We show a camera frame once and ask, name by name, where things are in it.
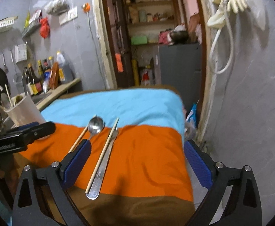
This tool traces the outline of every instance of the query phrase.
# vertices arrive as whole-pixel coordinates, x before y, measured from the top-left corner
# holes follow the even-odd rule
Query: bowl
[[[189,39],[187,31],[173,31],[170,32],[170,37],[175,43],[185,43]]]

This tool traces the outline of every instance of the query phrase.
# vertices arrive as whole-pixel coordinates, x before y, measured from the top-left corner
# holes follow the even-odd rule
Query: pink bag
[[[168,45],[169,41],[167,39],[167,36],[170,32],[171,32],[171,30],[161,32],[160,35],[159,35],[158,44]]]

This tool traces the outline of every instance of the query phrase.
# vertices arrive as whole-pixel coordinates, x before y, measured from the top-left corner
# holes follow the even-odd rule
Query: light switch
[[[67,12],[67,15],[68,15],[68,20],[72,20],[72,19],[75,19],[78,17],[78,11],[77,11],[77,7],[74,7],[72,9],[70,9],[68,12]]]
[[[60,25],[63,25],[66,22],[68,22],[68,13],[67,12],[65,12],[59,16],[59,24]]]

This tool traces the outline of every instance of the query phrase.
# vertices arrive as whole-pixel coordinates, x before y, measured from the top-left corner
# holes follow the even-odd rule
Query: gray cabinet
[[[187,111],[200,97],[201,52],[199,43],[158,46],[156,84],[166,84],[177,89]]]

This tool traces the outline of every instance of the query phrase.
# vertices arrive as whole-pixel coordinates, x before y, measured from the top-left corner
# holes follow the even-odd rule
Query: power cord
[[[215,39],[212,43],[210,55],[209,55],[209,66],[210,66],[211,70],[213,71],[213,73],[216,75],[220,75],[220,74],[224,73],[229,68],[229,66],[232,63],[233,55],[234,55],[234,37],[233,37],[233,32],[232,32],[232,28],[231,28],[231,24],[230,24],[230,20],[229,20],[229,15],[227,13],[228,1],[229,0],[224,0],[223,9],[224,9],[224,14],[225,14],[225,19],[226,19],[226,26],[227,26],[229,36],[230,36],[230,57],[229,57],[229,60],[226,64],[226,66],[222,70],[218,71],[217,67],[216,67],[216,66],[218,66],[218,62],[213,62],[213,53],[215,51],[215,47],[216,47],[217,41],[219,39],[221,30],[222,30],[222,28],[221,28],[216,33]]]
[[[103,81],[103,83],[104,83],[104,88],[107,89],[107,87],[106,87],[106,82],[105,82],[105,77],[103,76],[103,73],[102,73],[102,70],[101,70],[101,65],[100,65],[99,54],[98,54],[96,42],[95,42],[95,39],[94,39],[94,37],[93,37],[93,32],[91,31],[89,11],[87,11],[86,14],[87,14],[87,17],[88,17],[88,25],[89,25],[89,31],[90,31],[90,34],[91,34],[91,39],[92,39],[93,44],[94,44],[94,46],[95,46],[95,52],[96,52],[97,61],[98,61],[98,68],[99,68],[99,71],[100,71],[100,75],[101,75],[102,81]]]

